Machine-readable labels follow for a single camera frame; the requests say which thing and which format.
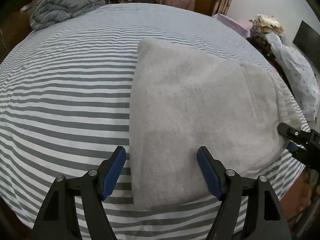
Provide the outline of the folded blue-grey quilt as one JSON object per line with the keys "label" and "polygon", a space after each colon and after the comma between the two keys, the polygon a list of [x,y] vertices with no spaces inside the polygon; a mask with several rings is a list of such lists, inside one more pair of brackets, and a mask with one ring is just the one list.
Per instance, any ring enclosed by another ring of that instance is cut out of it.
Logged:
{"label": "folded blue-grey quilt", "polygon": [[46,29],[106,5],[105,0],[39,0],[30,17],[33,31]]}

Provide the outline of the light grey fleece pants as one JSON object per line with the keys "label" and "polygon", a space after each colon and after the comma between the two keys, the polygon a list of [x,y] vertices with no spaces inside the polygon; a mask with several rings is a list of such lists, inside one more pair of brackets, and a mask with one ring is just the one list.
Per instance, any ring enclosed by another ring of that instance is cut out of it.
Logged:
{"label": "light grey fleece pants", "polygon": [[165,40],[141,40],[130,97],[135,206],[152,210],[208,196],[196,160],[202,146],[226,168],[257,177],[285,150],[287,139],[277,131],[282,122],[302,126],[276,72]]}

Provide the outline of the grey white striped bed sheet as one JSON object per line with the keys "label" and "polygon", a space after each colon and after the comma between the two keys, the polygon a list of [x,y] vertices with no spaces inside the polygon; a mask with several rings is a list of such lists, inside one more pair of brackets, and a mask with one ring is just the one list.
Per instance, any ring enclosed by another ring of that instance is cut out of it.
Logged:
{"label": "grey white striped bed sheet", "polygon": [[129,145],[145,37],[271,67],[218,20],[166,5],[105,5],[31,33],[1,63],[1,198],[27,228],[58,175],[80,177]]}

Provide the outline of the floral folded blanket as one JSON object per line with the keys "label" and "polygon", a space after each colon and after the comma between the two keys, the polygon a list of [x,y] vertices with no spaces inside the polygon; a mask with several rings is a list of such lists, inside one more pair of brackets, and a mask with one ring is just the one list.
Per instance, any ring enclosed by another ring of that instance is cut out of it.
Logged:
{"label": "floral folded blanket", "polygon": [[252,27],[262,33],[275,33],[279,36],[285,34],[281,24],[274,18],[274,16],[267,16],[263,14],[257,14],[249,20],[252,23]]}

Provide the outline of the lilac folded cloth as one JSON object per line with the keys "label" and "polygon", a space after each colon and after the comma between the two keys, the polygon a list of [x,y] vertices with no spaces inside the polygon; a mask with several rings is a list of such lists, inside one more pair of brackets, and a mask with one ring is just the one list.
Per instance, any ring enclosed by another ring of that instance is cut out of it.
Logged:
{"label": "lilac folded cloth", "polygon": [[220,14],[220,13],[213,15],[213,18],[215,18],[216,20],[220,21],[221,23],[223,23],[227,27],[229,27],[232,30],[234,30],[235,32],[237,32],[243,38],[245,38],[245,39],[250,38],[250,36],[251,36],[250,29],[252,28],[253,23],[251,23],[249,21],[246,22],[243,20],[240,20],[238,22],[238,21],[236,21],[226,15]]}

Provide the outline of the white dotted cloth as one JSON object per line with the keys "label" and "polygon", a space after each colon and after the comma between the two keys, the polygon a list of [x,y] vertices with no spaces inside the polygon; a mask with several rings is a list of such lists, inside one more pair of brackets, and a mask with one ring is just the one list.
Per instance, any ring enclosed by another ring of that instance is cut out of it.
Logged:
{"label": "white dotted cloth", "polygon": [[319,86],[311,64],[298,49],[284,45],[278,35],[269,33],[265,38],[282,67],[306,120],[316,120],[319,110]]}

